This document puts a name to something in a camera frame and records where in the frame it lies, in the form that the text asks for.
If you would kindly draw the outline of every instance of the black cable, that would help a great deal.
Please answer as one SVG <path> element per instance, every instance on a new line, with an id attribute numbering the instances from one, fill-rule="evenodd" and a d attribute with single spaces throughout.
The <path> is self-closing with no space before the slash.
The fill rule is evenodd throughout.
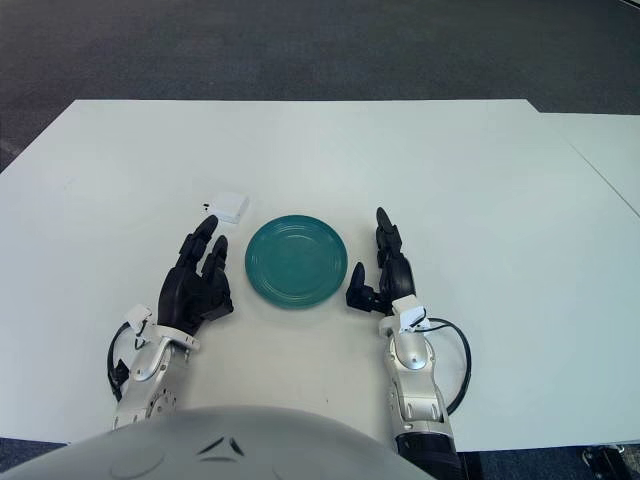
<path id="1" fill-rule="evenodd" d="M 471 380 L 471 347 L 469 346 L 469 341 L 467 337 L 464 335 L 462 330 L 460 330 L 454 323 L 449 320 L 445 320 L 443 318 L 429 318 L 430 322 L 442 323 L 443 325 L 439 325 L 437 327 L 427 328 L 426 330 L 415 330 L 416 332 L 426 333 L 426 332 L 434 332 L 436 330 L 440 330 L 441 328 L 451 327 L 453 328 L 460 340 L 462 340 L 462 346 L 464 347 L 464 356 L 466 360 L 466 369 L 464 372 L 464 379 L 462 380 L 462 385 L 460 385 L 460 389 L 458 393 L 454 397 L 453 401 L 447 406 L 447 413 L 451 415 L 462 403 L 464 396 L 467 394 L 467 389 L 469 388 L 469 381 Z"/>
<path id="2" fill-rule="evenodd" d="M 122 332 L 124 332 L 127 328 L 129 328 L 129 322 L 124 322 L 111 339 L 109 351 L 107 352 L 107 378 L 109 379 L 111 391 L 113 392 L 113 395 L 116 397 L 116 400 L 118 402 L 122 399 L 120 387 L 129 377 L 129 369 L 126 367 L 124 362 L 122 362 L 122 360 L 118 362 L 117 369 L 113 366 L 113 349 L 116 345 L 116 340 L 118 340 L 118 337 L 122 335 Z"/>

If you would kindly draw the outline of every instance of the gray carpet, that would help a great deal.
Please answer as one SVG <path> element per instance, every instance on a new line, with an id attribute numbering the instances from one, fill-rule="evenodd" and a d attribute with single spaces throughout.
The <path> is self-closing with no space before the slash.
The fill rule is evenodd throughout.
<path id="1" fill-rule="evenodd" d="M 0 169 L 76 98 L 527 98 L 640 114 L 617 0 L 2 0 Z"/>

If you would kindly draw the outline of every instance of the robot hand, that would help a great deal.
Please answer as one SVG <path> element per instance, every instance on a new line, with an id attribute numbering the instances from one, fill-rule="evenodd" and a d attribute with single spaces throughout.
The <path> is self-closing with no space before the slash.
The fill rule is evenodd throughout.
<path id="1" fill-rule="evenodd" d="M 187 235 L 180 248 L 176 266 L 165 278 L 158 302 L 158 325 L 195 335 L 204 320 L 215 320 L 233 312 L 229 282 L 224 273 L 227 239 L 221 235 L 202 266 L 196 266 L 211 240 L 218 219 L 211 215 L 193 233 Z"/>
<path id="2" fill-rule="evenodd" d="M 438 480 L 461 479 L 462 467 L 447 407 L 434 380 L 435 352 L 425 338 L 427 332 L 433 330 L 429 328 L 427 309 L 416 297 L 411 266 L 400 251 L 402 240 L 398 227 L 391 224 L 382 208 L 378 208 L 376 218 L 378 267 L 382 269 L 380 291 L 365 285 L 364 266 L 358 262 L 347 290 L 347 305 L 386 315 L 380 320 L 379 333 L 388 339 L 385 350 L 385 365 L 391 380 L 388 401 L 398 454 Z M 452 324 L 449 326 L 459 331 Z M 470 369 L 468 343 L 460 334 Z M 455 406 L 464 396 L 464 390 Z"/>
<path id="3" fill-rule="evenodd" d="M 111 341 L 107 373 L 119 402 L 114 428 L 174 410 L 189 354 L 200 348 L 194 335 L 205 320 L 233 311 L 224 273 L 228 245 L 224 236 L 215 242 L 201 275 L 196 272 L 217 225 L 218 219 L 212 215 L 185 238 L 176 266 L 162 285 L 157 322 L 148 307 L 137 305 L 125 315 L 126 322 Z M 115 367 L 113 364 L 115 342 L 129 327 L 136 334 L 135 348 L 139 350 L 131 370 L 122 360 Z"/>

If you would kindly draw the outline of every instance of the teal plate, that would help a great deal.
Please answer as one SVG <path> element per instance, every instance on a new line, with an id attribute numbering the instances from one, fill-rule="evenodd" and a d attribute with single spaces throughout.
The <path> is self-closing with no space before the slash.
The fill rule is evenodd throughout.
<path id="1" fill-rule="evenodd" d="M 276 218 L 256 232 L 244 259 L 253 288 L 283 308 L 329 298 L 347 272 L 347 250 L 326 223 L 304 215 Z"/>

